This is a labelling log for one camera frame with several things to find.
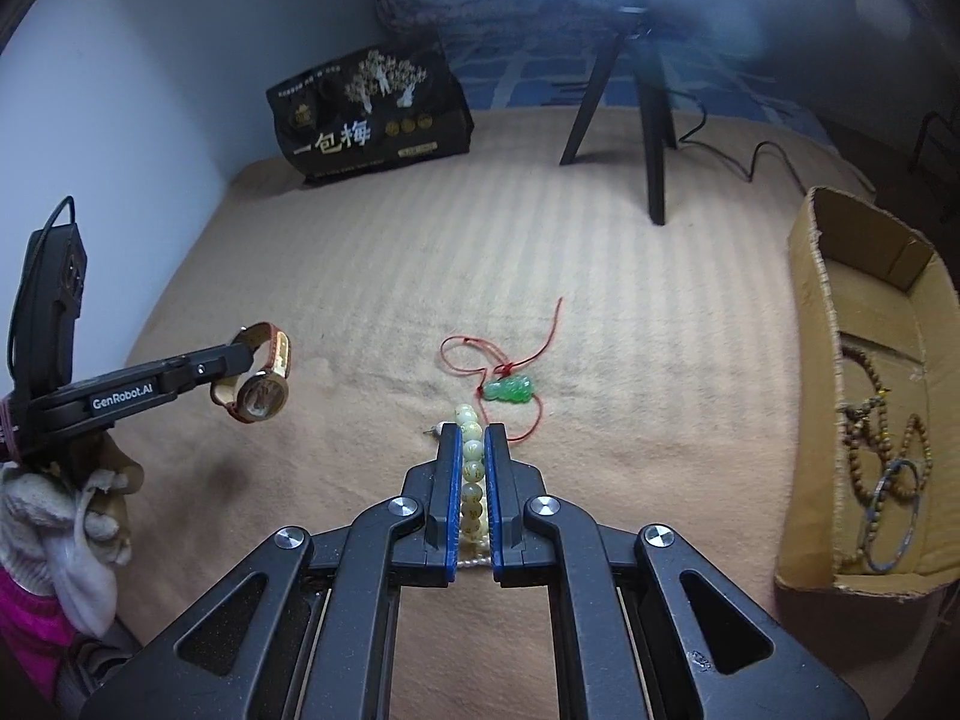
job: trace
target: screw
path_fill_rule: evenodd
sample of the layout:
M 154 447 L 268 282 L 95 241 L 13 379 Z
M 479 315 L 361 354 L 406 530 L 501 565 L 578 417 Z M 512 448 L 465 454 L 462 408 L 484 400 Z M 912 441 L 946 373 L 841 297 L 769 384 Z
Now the screw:
M 652 547 L 668 547 L 674 538 L 673 531 L 666 525 L 647 525 L 643 529 L 643 540 Z
M 560 501 L 549 495 L 538 495 L 530 501 L 530 511 L 541 517 L 553 517 L 560 510 Z
M 394 498 L 392 501 L 387 504 L 387 509 L 390 509 L 390 514 L 396 514 L 397 517 L 409 517 L 413 512 L 416 512 L 416 508 L 419 507 L 419 504 L 413 498 Z
M 306 533 L 300 528 L 280 528 L 274 533 L 274 543 L 280 549 L 296 549 L 304 543 Z

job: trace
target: green jade pendant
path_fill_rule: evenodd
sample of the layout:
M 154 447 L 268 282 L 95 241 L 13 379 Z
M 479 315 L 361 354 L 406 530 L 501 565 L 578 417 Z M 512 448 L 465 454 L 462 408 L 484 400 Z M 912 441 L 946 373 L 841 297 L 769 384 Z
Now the green jade pendant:
M 483 385 L 484 400 L 502 400 L 506 403 L 529 403 L 534 396 L 534 383 L 522 373 L 504 376 Z

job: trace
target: black snack bag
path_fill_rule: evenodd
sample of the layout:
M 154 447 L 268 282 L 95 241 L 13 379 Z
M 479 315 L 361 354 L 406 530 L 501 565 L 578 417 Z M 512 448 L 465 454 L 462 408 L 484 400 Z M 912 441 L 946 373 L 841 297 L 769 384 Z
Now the black snack bag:
M 395 38 L 267 90 L 280 151 L 312 183 L 469 151 L 473 119 L 436 34 Z

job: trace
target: white wall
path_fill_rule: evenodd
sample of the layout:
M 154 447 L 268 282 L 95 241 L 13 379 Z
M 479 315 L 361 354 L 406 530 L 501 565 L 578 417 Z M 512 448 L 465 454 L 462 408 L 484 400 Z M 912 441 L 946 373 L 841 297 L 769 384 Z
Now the white wall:
M 37 0 L 0 55 L 0 333 L 30 232 L 73 194 L 74 378 L 121 367 L 227 182 L 278 153 L 267 88 L 379 40 L 373 1 Z
M 121 367 L 224 186 L 118 0 L 37 0 L 0 55 L 0 332 L 30 232 L 73 194 L 89 260 L 74 377 Z

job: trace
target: magenta fabric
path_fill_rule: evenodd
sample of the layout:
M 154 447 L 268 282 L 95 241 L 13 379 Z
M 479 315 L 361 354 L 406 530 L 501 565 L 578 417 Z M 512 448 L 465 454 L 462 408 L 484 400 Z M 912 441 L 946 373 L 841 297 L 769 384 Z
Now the magenta fabric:
M 75 633 L 56 596 L 29 593 L 0 568 L 0 635 L 49 701 Z

